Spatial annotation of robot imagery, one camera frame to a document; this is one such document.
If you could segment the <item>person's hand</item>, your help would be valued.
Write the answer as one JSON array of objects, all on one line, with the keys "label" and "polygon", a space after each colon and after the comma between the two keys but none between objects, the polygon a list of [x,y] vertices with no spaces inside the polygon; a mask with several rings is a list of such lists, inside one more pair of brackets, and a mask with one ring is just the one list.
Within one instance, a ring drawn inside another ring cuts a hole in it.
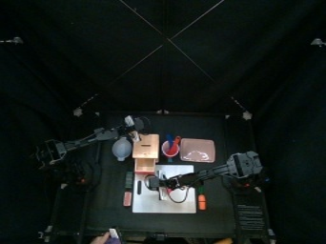
[{"label": "person's hand", "polygon": [[104,235],[97,236],[92,240],[90,244],[104,244],[108,239],[109,239],[109,233],[105,233]]}]

